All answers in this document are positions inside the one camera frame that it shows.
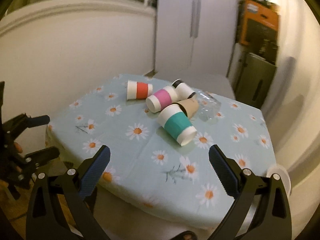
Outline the person left hand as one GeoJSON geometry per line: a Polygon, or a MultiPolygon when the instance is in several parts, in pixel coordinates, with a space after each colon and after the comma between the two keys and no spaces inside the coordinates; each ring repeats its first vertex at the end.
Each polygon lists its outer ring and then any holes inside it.
{"type": "Polygon", "coordinates": [[[14,146],[15,146],[17,153],[19,153],[19,154],[23,153],[22,147],[17,142],[14,142],[14,146]]]}

